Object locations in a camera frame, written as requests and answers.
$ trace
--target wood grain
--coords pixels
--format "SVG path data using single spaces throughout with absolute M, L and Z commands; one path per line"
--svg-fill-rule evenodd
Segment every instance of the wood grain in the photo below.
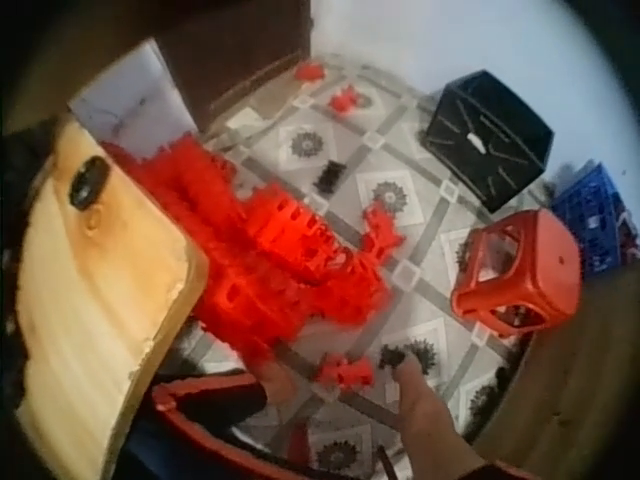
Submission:
M 94 205 L 69 204 L 92 155 L 106 157 L 67 121 L 30 213 L 16 298 L 29 352 L 19 421 L 56 476 L 78 480 L 111 476 L 207 274 L 200 250 L 115 165 Z
M 581 479 L 640 384 L 640 264 L 586 282 L 571 321 L 538 334 L 476 440 L 485 458 Z

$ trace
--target finger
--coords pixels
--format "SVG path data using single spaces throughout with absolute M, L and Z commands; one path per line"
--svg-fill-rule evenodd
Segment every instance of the finger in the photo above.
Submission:
M 422 366 L 412 353 L 406 354 L 402 363 L 393 369 L 391 375 L 401 389 L 402 387 L 413 386 L 418 381 L 424 382 Z

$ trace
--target black plastic piece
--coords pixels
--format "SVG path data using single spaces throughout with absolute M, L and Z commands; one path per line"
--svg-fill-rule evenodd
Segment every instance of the black plastic piece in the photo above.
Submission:
M 100 197 L 109 178 L 111 166 L 98 155 L 89 158 L 76 172 L 69 189 L 69 203 L 80 211 L 86 210 Z
M 329 163 L 327 163 L 327 166 L 322 170 L 314 186 L 320 193 L 325 195 L 333 194 L 345 168 L 347 168 L 345 164 L 329 160 Z
M 378 368 L 383 369 L 385 367 L 396 368 L 406 358 L 407 354 L 399 347 L 390 347 L 384 345 L 380 351 L 380 361 L 378 362 Z

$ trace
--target tiled floor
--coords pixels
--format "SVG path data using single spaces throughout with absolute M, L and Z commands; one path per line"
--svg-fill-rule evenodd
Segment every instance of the tiled floor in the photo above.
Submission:
M 392 75 L 338 56 L 327 58 L 326 65 L 329 74 L 323 82 L 303 88 L 275 122 L 229 153 L 240 167 L 236 187 L 244 196 L 252 186 L 277 179 L 351 244 L 357 244 L 363 231 L 363 208 L 373 198 L 383 201 L 407 237 L 383 272 L 392 286 L 392 308 L 357 330 L 311 322 L 293 345 L 279 352 L 296 372 L 298 398 L 279 411 L 248 420 L 241 430 L 281 451 L 294 420 L 308 418 L 314 464 L 367 478 L 373 473 L 375 446 L 393 450 L 398 445 L 398 392 L 388 372 L 378 371 L 375 386 L 362 395 L 339 395 L 310 385 L 308 371 L 326 352 L 366 355 L 376 364 L 384 345 L 411 346 L 425 359 L 426 381 L 464 431 L 482 388 L 494 381 L 495 370 L 504 362 L 509 342 L 451 312 L 456 251 L 472 226 L 523 207 L 537 208 L 541 195 L 524 192 L 489 215 L 416 142 L 417 128 L 433 111 L 431 98 Z M 349 84 L 361 94 L 360 106 L 336 117 L 326 104 Z M 312 186 L 328 160 L 346 165 L 335 194 L 329 196 L 317 194 Z M 195 325 L 187 328 L 176 348 L 207 371 L 238 365 L 237 358 Z

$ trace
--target red plastic toy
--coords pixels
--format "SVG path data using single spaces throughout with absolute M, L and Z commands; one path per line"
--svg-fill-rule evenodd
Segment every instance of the red plastic toy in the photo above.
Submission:
M 341 390 L 373 385 L 373 366 L 366 357 L 349 363 L 344 355 L 327 354 L 316 377 L 325 386 L 337 385 Z
M 357 103 L 358 92 L 353 85 L 349 85 L 331 97 L 329 107 L 337 113 L 349 113 Z
M 325 77 L 324 67 L 320 63 L 302 63 L 296 68 L 294 76 L 302 82 L 322 80 Z
M 191 136 L 142 163 L 115 145 L 104 148 L 208 257 L 207 286 L 193 314 L 245 362 L 270 358 L 311 315 L 358 326 L 389 300 L 377 269 L 400 237 L 384 210 L 366 214 L 365 248 L 352 251 L 276 184 L 238 200 L 233 164 Z
M 364 211 L 364 220 L 369 231 L 362 236 L 361 249 L 372 255 L 377 263 L 383 264 L 393 249 L 402 245 L 405 237 L 396 233 L 393 219 L 378 202 Z
M 474 229 L 467 245 L 468 260 L 451 296 L 459 317 L 510 336 L 558 325 L 575 314 L 580 252 L 549 210 L 514 213 Z

